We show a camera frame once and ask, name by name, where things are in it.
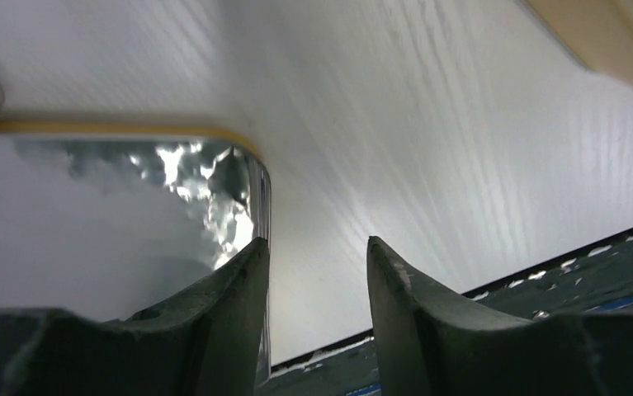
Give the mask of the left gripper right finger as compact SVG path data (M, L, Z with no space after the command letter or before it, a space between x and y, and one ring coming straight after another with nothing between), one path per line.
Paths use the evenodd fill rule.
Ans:
M527 320L456 293L368 241L385 395L633 395L633 313Z

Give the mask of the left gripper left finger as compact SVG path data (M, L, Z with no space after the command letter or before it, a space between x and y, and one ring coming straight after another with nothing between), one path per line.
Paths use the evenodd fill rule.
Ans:
M265 323L269 245L125 321L0 309L0 395L250 395Z

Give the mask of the silver box lid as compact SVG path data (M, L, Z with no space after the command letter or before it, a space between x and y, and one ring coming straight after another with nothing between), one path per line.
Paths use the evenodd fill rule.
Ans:
M125 321L269 245L270 219L262 160L224 134L0 134L0 309Z

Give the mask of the gold chocolate box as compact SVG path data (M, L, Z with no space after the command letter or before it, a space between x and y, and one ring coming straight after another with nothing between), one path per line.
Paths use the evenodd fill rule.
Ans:
M633 1L524 4L584 67L633 87Z

